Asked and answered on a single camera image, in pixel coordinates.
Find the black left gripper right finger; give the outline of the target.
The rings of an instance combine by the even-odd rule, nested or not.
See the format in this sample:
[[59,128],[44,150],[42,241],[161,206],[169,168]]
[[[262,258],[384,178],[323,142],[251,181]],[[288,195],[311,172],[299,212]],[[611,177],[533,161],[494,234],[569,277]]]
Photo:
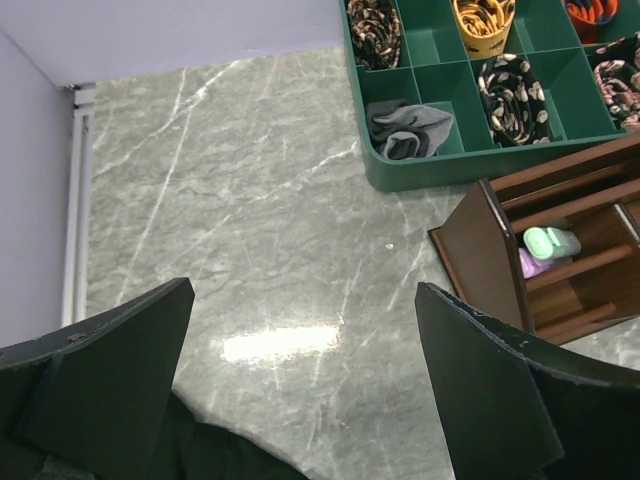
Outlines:
[[639,373],[497,320],[433,283],[419,335],[458,479],[636,479]]

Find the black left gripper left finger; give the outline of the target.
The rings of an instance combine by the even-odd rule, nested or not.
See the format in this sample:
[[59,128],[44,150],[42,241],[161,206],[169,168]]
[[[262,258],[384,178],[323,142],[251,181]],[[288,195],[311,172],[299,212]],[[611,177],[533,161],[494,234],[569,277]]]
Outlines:
[[146,470],[194,291],[170,280],[116,308],[1,350],[1,467],[48,455],[85,470]]

